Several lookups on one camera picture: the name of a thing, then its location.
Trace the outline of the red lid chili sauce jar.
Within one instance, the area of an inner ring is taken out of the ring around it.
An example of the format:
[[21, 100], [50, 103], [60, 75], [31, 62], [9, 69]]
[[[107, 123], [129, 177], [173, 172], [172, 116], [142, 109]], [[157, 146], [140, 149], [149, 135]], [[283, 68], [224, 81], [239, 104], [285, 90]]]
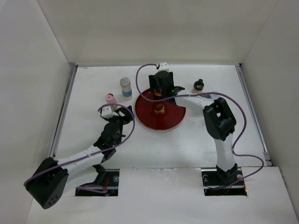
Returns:
[[[153, 97], [154, 97], [154, 100], [161, 100], [162, 94], [157, 92], [156, 90], [154, 90]], [[156, 114], [164, 114], [165, 113], [165, 105], [162, 101], [154, 102], [153, 108], [154, 108], [154, 112]]]

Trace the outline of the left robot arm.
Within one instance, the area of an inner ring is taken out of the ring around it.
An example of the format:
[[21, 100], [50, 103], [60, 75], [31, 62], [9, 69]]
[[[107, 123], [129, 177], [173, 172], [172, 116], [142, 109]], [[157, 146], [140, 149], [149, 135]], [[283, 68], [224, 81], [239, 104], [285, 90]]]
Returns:
[[107, 194], [108, 183], [101, 186], [106, 174], [102, 163], [109, 160], [116, 153], [117, 147], [130, 138], [122, 133], [124, 125], [135, 123], [131, 106], [117, 104], [117, 107], [114, 112], [108, 111], [110, 104], [98, 109], [107, 124], [95, 143], [67, 158], [44, 159], [35, 173], [24, 182], [27, 192], [43, 209], [55, 205], [63, 193], [72, 188], [77, 192]]

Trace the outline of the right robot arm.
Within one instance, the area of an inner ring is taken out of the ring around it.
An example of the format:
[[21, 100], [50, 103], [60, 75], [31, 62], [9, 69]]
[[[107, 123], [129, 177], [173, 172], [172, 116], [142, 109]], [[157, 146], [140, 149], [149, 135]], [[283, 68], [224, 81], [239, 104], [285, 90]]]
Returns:
[[175, 86], [173, 73], [165, 70], [149, 75], [149, 86], [155, 100], [165, 99], [179, 107], [202, 112], [208, 134], [214, 139], [217, 153], [216, 172], [220, 187], [236, 181], [237, 163], [232, 149], [236, 119], [222, 97], [217, 99], [192, 95], [181, 86]]

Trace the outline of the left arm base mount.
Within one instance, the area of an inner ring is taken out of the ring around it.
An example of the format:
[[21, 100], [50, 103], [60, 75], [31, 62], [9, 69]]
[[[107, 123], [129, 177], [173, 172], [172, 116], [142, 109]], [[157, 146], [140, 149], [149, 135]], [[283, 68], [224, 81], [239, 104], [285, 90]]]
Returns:
[[80, 188], [90, 188], [92, 191], [86, 189], [76, 189], [75, 196], [118, 196], [120, 170], [119, 169], [105, 169], [102, 165], [94, 165], [91, 168], [93, 174], [97, 175], [92, 178], [92, 182], [84, 183]]

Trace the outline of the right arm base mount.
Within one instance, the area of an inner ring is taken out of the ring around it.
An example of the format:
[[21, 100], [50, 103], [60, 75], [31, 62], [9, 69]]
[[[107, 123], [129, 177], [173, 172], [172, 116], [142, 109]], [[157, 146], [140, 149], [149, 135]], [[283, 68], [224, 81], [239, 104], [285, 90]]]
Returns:
[[233, 180], [223, 183], [217, 176], [216, 169], [203, 169], [201, 171], [205, 196], [247, 196], [244, 181], [229, 186], [242, 177], [242, 170], [239, 168]]

